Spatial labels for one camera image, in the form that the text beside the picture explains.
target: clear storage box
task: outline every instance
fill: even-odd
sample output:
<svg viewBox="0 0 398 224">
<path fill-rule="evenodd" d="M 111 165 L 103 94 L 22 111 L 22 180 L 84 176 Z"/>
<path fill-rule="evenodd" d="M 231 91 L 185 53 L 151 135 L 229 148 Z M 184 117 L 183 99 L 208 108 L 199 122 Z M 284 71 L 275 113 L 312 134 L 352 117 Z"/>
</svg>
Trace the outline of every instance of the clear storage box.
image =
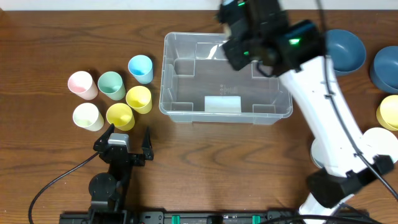
<svg viewBox="0 0 398 224">
<path fill-rule="evenodd" d="M 234 71 L 224 34 L 172 32 L 164 41 L 159 108 L 175 122 L 274 124 L 293 112 L 292 96 L 255 64 Z"/>
</svg>

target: teal cup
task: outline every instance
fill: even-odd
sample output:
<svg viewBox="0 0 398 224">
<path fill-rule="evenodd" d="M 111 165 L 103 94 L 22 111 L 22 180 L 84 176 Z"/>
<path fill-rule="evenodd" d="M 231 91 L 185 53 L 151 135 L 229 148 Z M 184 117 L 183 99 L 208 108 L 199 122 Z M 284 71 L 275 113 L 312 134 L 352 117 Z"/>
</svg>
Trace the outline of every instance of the teal cup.
<svg viewBox="0 0 398 224">
<path fill-rule="evenodd" d="M 126 96 L 122 77 L 116 72 L 105 72 L 98 80 L 98 89 L 112 100 Z"/>
</svg>

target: wooden tabletop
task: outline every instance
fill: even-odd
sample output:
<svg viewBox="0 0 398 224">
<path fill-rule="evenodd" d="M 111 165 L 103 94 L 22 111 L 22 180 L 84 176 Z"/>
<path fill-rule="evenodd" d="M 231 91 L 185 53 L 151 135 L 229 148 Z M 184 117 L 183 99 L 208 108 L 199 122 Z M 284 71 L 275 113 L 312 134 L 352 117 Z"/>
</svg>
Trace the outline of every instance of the wooden tabletop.
<svg viewBox="0 0 398 224">
<path fill-rule="evenodd" d="M 109 126 L 90 132 L 73 124 L 73 110 L 86 102 L 68 90 L 75 71 L 95 81 L 119 72 L 127 89 L 138 85 L 127 63 L 138 54 L 154 59 L 148 85 L 153 109 L 138 115 L 129 132 L 136 152 L 150 127 L 154 161 L 135 167 L 126 208 L 168 211 L 298 208 L 307 198 L 305 178 L 313 136 L 300 109 L 271 126 L 233 123 L 173 123 L 159 111 L 164 37 L 169 32 L 221 32 L 214 11 L 0 12 L 0 223 L 27 223 L 35 194 L 48 182 L 90 157 L 93 143 Z M 318 22 L 316 11 L 292 11 L 293 21 Z M 367 48 L 362 68 L 339 83 L 365 131 L 379 126 L 375 111 L 388 94 L 370 81 L 378 50 L 398 45 L 398 12 L 330 11 L 330 29 L 357 34 Z M 102 115 L 114 103 L 103 94 L 90 102 Z M 106 172 L 100 159 L 49 188 L 33 210 L 35 223 L 58 223 L 63 211 L 87 211 L 88 183 Z M 398 189 L 398 170 L 386 175 Z M 351 199 L 383 223 L 397 223 L 398 204 L 378 181 Z"/>
</svg>

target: green light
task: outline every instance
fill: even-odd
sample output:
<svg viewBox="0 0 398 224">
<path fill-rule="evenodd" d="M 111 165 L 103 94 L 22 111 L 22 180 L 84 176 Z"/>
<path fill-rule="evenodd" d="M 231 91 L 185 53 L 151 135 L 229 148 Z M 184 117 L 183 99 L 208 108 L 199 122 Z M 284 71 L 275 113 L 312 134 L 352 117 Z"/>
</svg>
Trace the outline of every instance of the green light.
<svg viewBox="0 0 398 224">
<path fill-rule="evenodd" d="M 290 39 L 289 40 L 289 43 L 291 44 L 291 45 L 296 45 L 296 44 L 298 44 L 298 43 L 300 43 L 300 38 L 296 38 L 296 39 Z"/>
</svg>

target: white sticker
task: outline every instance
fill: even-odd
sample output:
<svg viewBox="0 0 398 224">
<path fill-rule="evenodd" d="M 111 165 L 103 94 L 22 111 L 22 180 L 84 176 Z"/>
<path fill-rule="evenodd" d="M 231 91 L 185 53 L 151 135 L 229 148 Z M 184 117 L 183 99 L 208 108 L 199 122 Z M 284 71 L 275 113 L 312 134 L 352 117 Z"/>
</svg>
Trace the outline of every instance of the white sticker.
<svg viewBox="0 0 398 224">
<path fill-rule="evenodd" d="M 205 96 L 205 112 L 242 113 L 240 96 Z"/>
</svg>

